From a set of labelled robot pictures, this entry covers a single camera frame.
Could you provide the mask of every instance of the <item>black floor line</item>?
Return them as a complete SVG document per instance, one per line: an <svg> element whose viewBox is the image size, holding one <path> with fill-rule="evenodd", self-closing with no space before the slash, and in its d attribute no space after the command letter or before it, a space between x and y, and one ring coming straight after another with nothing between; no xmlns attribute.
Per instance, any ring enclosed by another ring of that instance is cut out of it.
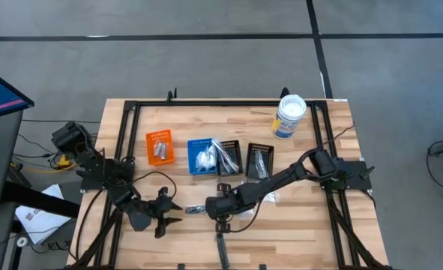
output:
<svg viewBox="0 0 443 270"><path fill-rule="evenodd" d="M297 40L297 39L424 39L443 38L443 33L411 34L138 34L92 36L0 36L0 41L50 42L50 41L218 41L218 40Z"/></svg>
<svg viewBox="0 0 443 270"><path fill-rule="evenodd" d="M312 34L140 34L93 36L0 36L0 41L209 41L209 40L295 40L313 38Z"/></svg>
<svg viewBox="0 0 443 270"><path fill-rule="evenodd" d="M443 38L443 33L410 34L320 34L321 39L423 39Z"/></svg>
<svg viewBox="0 0 443 270"><path fill-rule="evenodd" d="M319 72L321 73L323 92L325 93L325 98L333 98L333 91L331 90L331 83L329 82L328 68L326 67L325 53L323 51L321 39L319 38L318 21L316 20L313 0L306 0L306 6L308 14L310 15L311 29L313 30L313 41L316 50L316 58L318 59Z"/></svg>

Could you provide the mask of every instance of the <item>wooden tabletop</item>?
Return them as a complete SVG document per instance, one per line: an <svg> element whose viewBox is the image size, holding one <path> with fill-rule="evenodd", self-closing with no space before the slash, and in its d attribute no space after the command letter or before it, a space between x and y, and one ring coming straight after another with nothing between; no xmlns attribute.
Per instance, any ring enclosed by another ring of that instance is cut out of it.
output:
<svg viewBox="0 0 443 270"><path fill-rule="evenodd" d="M125 100L106 101L103 119L97 137L96 148L106 149L106 157L115 153L116 140ZM352 116L346 100L327 100L334 135L352 125ZM241 156L246 162L248 143L274 146L274 173L295 162L306 150L316 147L313 122L307 110L298 130L291 139L276 139L270 130L276 107L249 106L150 106L143 107L139 117L134 156L136 175L159 170L171 176L178 192L174 202L181 207L203 205L205 198L216 196L218 182L239 185L242 176L218 177L217 175L192 176L188 173L187 141L202 138L239 140ZM326 140L322 113L319 119ZM124 139L126 154L129 128ZM153 167L148 165L145 134L170 129L175 147L175 162ZM336 141L338 155L346 160L358 160L361 152L355 129L346 131ZM309 161L305 162L312 169ZM157 191L172 184L162 176L150 175L138 181L135 187L144 200L152 200ZM96 191L83 196L76 232L71 250L74 252L79 224ZM346 191L354 231L366 248L381 263L388 263L373 202L356 190ZM276 192L277 202L263 202L253 225L244 232L225 234L229 261L234 269L257 269L266 264L269 269L336 269L333 236L329 221L325 192L311 181L299 181ZM94 203L82 231L80 252L88 248L99 232L106 193ZM206 214L185 214L171 211L167 216L183 218L168 226L166 235L154 238L154 220L144 232L134 232L127 216L124 216L118 248L117 269L175 269L184 263L187 269L219 269L220 258L215 241L215 222ZM251 214L234 217L232 229L247 225ZM108 262L111 234L105 243L103 263ZM350 263L346 237L342 233L346 263Z"/></svg>

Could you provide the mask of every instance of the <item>white paper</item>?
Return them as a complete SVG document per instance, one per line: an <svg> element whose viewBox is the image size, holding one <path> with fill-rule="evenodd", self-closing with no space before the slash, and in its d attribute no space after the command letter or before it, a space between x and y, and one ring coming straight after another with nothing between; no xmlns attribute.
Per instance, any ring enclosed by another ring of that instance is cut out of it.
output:
<svg viewBox="0 0 443 270"><path fill-rule="evenodd" d="M54 184L43 190L43 193L59 199L63 199L63 194L59 185ZM30 208L26 206L20 206L16 209L16 216L29 233L29 238L33 243L38 244L52 235L61 225L65 224L69 217L64 217L57 214L46 213L43 210Z"/></svg>

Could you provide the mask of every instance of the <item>gray floor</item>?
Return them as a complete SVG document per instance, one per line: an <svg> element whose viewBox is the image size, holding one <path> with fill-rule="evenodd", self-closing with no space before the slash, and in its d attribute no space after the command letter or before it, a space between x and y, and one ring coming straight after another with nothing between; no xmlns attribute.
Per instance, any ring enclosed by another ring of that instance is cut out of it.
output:
<svg viewBox="0 0 443 270"><path fill-rule="evenodd" d="M443 2L316 0L320 32L443 32ZM310 32L303 0L0 0L0 36ZM443 39L322 41L335 98L348 98L391 265L443 269L443 188L426 149L443 140ZM106 98L324 96L311 40L2 42L0 76L36 103L26 119L100 120ZM23 123L50 146L59 124ZM86 125L91 132L97 125ZM39 154L20 140L16 152ZM443 156L431 160L443 182ZM76 182L28 174L37 188ZM20 269L67 254L23 251Z"/></svg>

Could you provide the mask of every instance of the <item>plastic jar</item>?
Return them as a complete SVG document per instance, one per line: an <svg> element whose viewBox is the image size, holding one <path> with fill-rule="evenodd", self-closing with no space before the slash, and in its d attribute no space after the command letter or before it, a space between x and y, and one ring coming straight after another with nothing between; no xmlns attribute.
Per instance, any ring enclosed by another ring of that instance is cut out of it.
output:
<svg viewBox="0 0 443 270"><path fill-rule="evenodd" d="M271 130L280 139L288 139L295 132L306 112L306 102L297 94L283 97L278 106Z"/></svg>

